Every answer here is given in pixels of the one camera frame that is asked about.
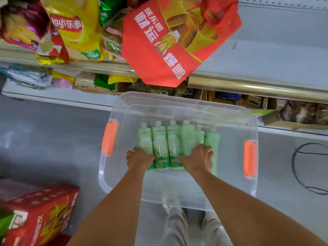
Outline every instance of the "gray floor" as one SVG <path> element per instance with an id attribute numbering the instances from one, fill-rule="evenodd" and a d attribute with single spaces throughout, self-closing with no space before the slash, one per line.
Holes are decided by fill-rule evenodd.
<path id="1" fill-rule="evenodd" d="M 69 182 L 81 187 L 68 228 L 73 233 L 105 196 L 98 184 L 100 149 L 109 112 L 20 101 L 0 95 L 0 173 L 36 183 Z M 328 242 L 328 196 L 303 189 L 292 175 L 295 148 L 310 140 L 259 134 L 257 198 L 289 215 Z M 328 153 L 323 149 L 304 151 Z M 308 185 L 328 189 L 327 156 L 298 155 L 297 172 Z M 190 244 L 199 245 L 199 213 L 190 212 Z M 156 245 L 166 212 L 142 202 L 135 245 Z"/>

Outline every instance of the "perforated metal panel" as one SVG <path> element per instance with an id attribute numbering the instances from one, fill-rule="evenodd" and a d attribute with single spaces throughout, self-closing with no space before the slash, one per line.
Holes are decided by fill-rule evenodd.
<path id="1" fill-rule="evenodd" d="M 328 11 L 328 0 L 239 0 L 241 5 Z"/>

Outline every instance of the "clear plastic container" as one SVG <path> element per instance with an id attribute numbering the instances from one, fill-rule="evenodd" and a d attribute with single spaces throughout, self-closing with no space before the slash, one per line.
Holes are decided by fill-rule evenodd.
<path id="1" fill-rule="evenodd" d="M 241 106 L 214 103 L 166 95 L 126 92 L 116 100 L 107 124 L 99 167 L 99 183 L 109 193 L 128 170 L 126 152 L 138 144 L 140 124 L 155 126 L 162 120 L 179 125 L 183 120 L 212 127 L 220 134 L 217 177 L 255 196 L 258 169 L 256 120 Z M 212 210 L 203 191 L 183 170 L 149 170 L 146 172 L 142 200 L 163 203 L 179 200 L 182 207 Z"/>

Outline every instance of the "red gift bag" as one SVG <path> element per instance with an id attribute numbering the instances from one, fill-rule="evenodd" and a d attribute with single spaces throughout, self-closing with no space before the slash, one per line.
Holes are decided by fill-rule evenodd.
<path id="1" fill-rule="evenodd" d="M 238 0 L 149 0 L 123 20 L 122 56 L 149 85 L 178 86 L 240 26 Z"/>

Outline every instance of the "left hand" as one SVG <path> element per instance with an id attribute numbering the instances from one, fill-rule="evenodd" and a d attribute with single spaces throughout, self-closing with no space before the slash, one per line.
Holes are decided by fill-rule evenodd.
<path id="1" fill-rule="evenodd" d="M 145 150 L 139 147 L 134 147 L 133 151 L 128 151 L 126 153 L 129 169 L 140 169 L 145 172 L 152 165 L 155 156 L 147 154 Z"/>

